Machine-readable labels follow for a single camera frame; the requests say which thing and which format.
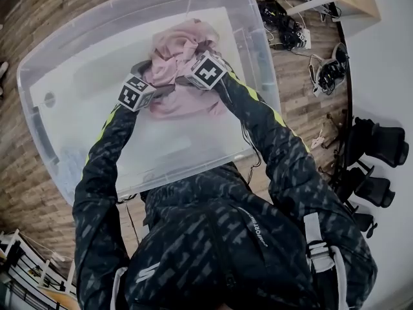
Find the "pink cloth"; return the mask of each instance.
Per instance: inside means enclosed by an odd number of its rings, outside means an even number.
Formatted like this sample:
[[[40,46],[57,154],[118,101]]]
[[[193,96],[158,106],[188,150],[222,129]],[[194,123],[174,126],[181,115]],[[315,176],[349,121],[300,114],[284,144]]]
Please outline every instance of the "pink cloth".
[[[154,35],[152,66],[143,74],[144,80],[155,87],[174,84],[175,78],[188,74],[196,62],[198,45],[214,49],[218,40],[216,31],[198,19],[190,19]],[[225,106],[214,90],[177,84],[168,96],[153,100],[149,109],[155,117],[167,118],[200,111],[218,115],[225,111]]]

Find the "clear plastic container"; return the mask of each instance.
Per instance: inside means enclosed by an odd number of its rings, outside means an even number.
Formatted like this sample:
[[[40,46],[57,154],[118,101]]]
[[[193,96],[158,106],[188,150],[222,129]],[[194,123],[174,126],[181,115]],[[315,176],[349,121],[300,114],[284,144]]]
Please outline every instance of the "clear plastic container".
[[[209,22],[245,83],[280,112],[276,75],[255,0],[110,0],[62,26],[19,65],[23,111],[52,179],[73,204],[86,156],[152,36],[189,18]],[[252,153],[229,112],[157,120],[147,111],[118,161],[120,198]]]

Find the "backpack strap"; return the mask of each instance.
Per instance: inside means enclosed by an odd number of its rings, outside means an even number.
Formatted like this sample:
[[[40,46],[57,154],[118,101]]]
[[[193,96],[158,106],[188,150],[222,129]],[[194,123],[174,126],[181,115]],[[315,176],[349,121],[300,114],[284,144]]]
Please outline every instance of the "backpack strap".
[[[326,310],[348,310],[347,278],[343,257],[321,237],[318,213],[304,217],[307,260],[320,304]]]

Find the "white wall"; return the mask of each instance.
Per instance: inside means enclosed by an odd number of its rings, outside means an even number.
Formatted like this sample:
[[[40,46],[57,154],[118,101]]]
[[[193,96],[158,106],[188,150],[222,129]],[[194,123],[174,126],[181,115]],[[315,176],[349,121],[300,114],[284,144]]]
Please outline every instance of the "white wall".
[[[346,20],[354,114],[382,126],[402,126],[413,147],[413,0],[376,0],[382,21]],[[365,309],[392,309],[413,296],[413,149],[392,169],[373,158],[373,176],[396,192],[388,209],[373,209],[379,224],[368,244],[379,274]]]

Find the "person's left arm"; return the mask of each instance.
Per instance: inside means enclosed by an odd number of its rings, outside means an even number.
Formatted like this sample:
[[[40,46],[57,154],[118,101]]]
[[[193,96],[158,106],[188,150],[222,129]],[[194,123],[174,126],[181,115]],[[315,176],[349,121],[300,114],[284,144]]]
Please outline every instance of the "person's left arm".
[[[133,132],[136,116],[137,112],[115,106],[90,149],[76,187],[73,217],[81,309],[108,309],[115,273],[129,264],[116,207],[116,162]]]

